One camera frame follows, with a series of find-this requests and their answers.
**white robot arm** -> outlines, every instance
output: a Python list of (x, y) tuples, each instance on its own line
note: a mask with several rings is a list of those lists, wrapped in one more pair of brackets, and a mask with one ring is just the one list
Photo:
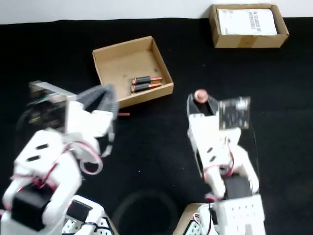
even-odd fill
[[(102, 169), (101, 157), (109, 155), (112, 148), (109, 144), (106, 151), (100, 154), (96, 138), (109, 134), (110, 142), (113, 141), (112, 122), (118, 112), (114, 95), (106, 94), (98, 110), (92, 113), (84, 110), (103, 91), (112, 90), (112, 87), (98, 86), (82, 93), (77, 97), (79, 102), (75, 95), (50, 84), (36, 83), (36, 92), (38, 88), (44, 96), (36, 102), (48, 99), (51, 102), (47, 108), (37, 110), (46, 112), (36, 118), (45, 117), (43, 120), (47, 128), (36, 132), (14, 161), (12, 182), (2, 198), (7, 210), (1, 218), (2, 235), (60, 235), (70, 202), (82, 183), (80, 168), (88, 174), (99, 173)], [(61, 103), (62, 97), (66, 97), (65, 105)], [(66, 121), (62, 128), (64, 132), (60, 132), (60, 125), (56, 130), (50, 126), (62, 123), (62, 117), (56, 114), (64, 110), (64, 106)], [(98, 164), (98, 169), (88, 171), (85, 163)], [(101, 218), (103, 213), (92, 210), (89, 219), (97, 223), (98, 219), (93, 218), (95, 214)], [(88, 232), (90, 226), (89, 229), (88, 226), (82, 229), (86, 232), (84, 235), (92, 234)]]
[[(222, 120), (220, 112), (224, 112), (222, 114), (230, 119), (230, 123)], [(206, 198), (214, 201), (211, 209), (216, 213), (219, 234), (264, 235), (262, 200), (257, 194), (259, 180), (248, 153), (238, 145), (239, 127), (247, 128), (247, 124), (245, 120), (236, 122), (235, 119), (247, 116), (225, 113), (224, 104), (209, 97), (204, 90), (189, 95), (187, 115), (188, 137), (200, 175), (213, 191)], [(211, 231), (203, 229), (209, 227), (211, 213), (201, 207), (197, 215), (203, 234), (214, 234), (212, 226)]]

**black cloth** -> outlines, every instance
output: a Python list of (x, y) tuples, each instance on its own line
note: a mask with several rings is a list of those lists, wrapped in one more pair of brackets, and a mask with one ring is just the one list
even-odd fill
[[(312, 23), (286, 19), (291, 36), (281, 49), (254, 50), (214, 49), (208, 19), (0, 25), (0, 194), (12, 174), (15, 123), (28, 101), (28, 82), (79, 93), (99, 84), (93, 49), (152, 35), (174, 93), (124, 110), (131, 116), (116, 124), (112, 155), (99, 175), (86, 176), (78, 193), (103, 205), (121, 235), (170, 234), (186, 205), (203, 202), (208, 192), (187, 137), (188, 95), (203, 88), (216, 99), (251, 96), (267, 234), (311, 234)], [(29, 128), (23, 133), (33, 134)], [(251, 132), (243, 132), (240, 144), (255, 165)], [(129, 197), (137, 200), (119, 208)]]

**wire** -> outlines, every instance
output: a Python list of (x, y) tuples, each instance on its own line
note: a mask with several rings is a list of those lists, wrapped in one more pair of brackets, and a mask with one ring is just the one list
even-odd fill
[(47, 101), (50, 99), (51, 96), (55, 96), (55, 95), (56, 95), (56, 93), (46, 94), (43, 98), (35, 101), (35, 104), (39, 104), (39, 103), (42, 103), (44, 101)]
[[(198, 221), (198, 219), (200, 218), (200, 214), (199, 213), (194, 213), (192, 215), (193, 217), (193, 220), (200, 226), (201, 230), (203, 231), (203, 226), (201, 225), (201, 223)], [(206, 235), (209, 235), (210, 231), (211, 231), (211, 227), (212, 227), (212, 215), (211, 215), (211, 212), (210, 212), (210, 223), (209, 223), (209, 228), (208, 228), (208, 231), (207, 231), (207, 234)]]
[(97, 153), (96, 150), (94, 150), (90, 145), (88, 145), (87, 143), (85, 142), (82, 142), (82, 141), (73, 141), (69, 144), (67, 144), (65, 146), (65, 148), (63, 149), (62, 153), (65, 153), (66, 151), (68, 151), (70, 149), (70, 147), (72, 146), (72, 144), (75, 143), (75, 144), (78, 144), (81, 148), (83, 148), (84, 150), (86, 150), (87, 152), (89, 152), (95, 159), (96, 163), (98, 164), (98, 168), (96, 169), (96, 171), (89, 171), (85, 168), (85, 162), (80, 160), (79, 162), (79, 167), (80, 169), (88, 174), (88, 175), (97, 175), (99, 174), (102, 169), (103, 169), (103, 162), (102, 162), (102, 159), (101, 159), (101, 156), (99, 156), (99, 154)]
[(25, 123), (25, 119), (30, 115), (30, 113), (33, 111), (34, 107), (36, 104), (42, 103), (46, 100), (48, 100), (51, 96), (55, 95), (55, 93), (52, 94), (47, 94), (45, 95), (43, 98), (39, 99), (39, 100), (35, 100), (33, 102), (30, 102), (27, 104), (27, 106), (30, 106), (29, 109), (27, 109), (26, 111), (24, 111), (24, 113), (22, 113), (22, 115), (19, 117), (16, 126), (15, 126), (15, 140), (14, 140), (14, 151), (15, 151), (15, 155), (18, 155), (19, 153), (17, 152), (19, 149), (19, 144), (20, 144), (20, 134), (19, 132), (21, 131), (23, 124)]
[(94, 222), (85, 222), (85, 223), (83, 223), (83, 225), (92, 225), (92, 226), (94, 226), (95, 227), (94, 232), (97, 232), (99, 229), (103, 229), (103, 230), (109, 230), (112, 233), (112, 235), (114, 235), (114, 231), (112, 229), (110, 229), (108, 227), (98, 226), (97, 223), (94, 223)]
[(256, 158), (256, 171), (258, 174), (258, 178), (259, 178), (259, 192), (261, 192), (261, 177), (260, 177), (260, 165), (259, 165), (259, 151), (258, 151), (258, 144), (256, 141), (256, 136), (255, 136), (255, 131), (254, 128), (252, 126), (252, 122), (250, 121), (250, 128), (251, 128), (251, 132), (252, 132), (252, 137), (253, 137), (253, 142), (254, 142), (254, 147), (255, 147), (255, 158)]

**aa battery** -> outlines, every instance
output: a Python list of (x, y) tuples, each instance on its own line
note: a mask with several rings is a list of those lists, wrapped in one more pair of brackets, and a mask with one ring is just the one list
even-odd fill
[(137, 77), (132, 80), (132, 84), (137, 85), (137, 84), (151, 83), (151, 82), (161, 81), (161, 80), (162, 80), (162, 77), (150, 77), (150, 76)]
[(154, 83), (154, 84), (144, 83), (144, 84), (132, 85), (131, 92), (132, 93), (142, 92), (151, 88), (159, 87), (161, 85), (162, 85), (161, 83)]

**cardboard box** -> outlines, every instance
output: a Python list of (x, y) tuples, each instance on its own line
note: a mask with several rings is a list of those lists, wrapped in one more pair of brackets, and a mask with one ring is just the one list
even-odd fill
[[(277, 35), (222, 35), (217, 9), (270, 9), (273, 12)], [(215, 48), (280, 48), (289, 37), (285, 22), (277, 5), (243, 4), (243, 5), (211, 5), (210, 25)]]
[(173, 235), (183, 235), (189, 225), (190, 220), (193, 219), (193, 214), (197, 212), (197, 209), (203, 205), (203, 203), (191, 203), (189, 204), (184, 212), (182, 213), (179, 222), (176, 226), (176, 229), (173, 232)]
[[(173, 93), (174, 83), (151, 36), (96, 49), (92, 54), (101, 84), (115, 86), (120, 108)], [(132, 94), (132, 79), (143, 76), (162, 76), (162, 85)]]

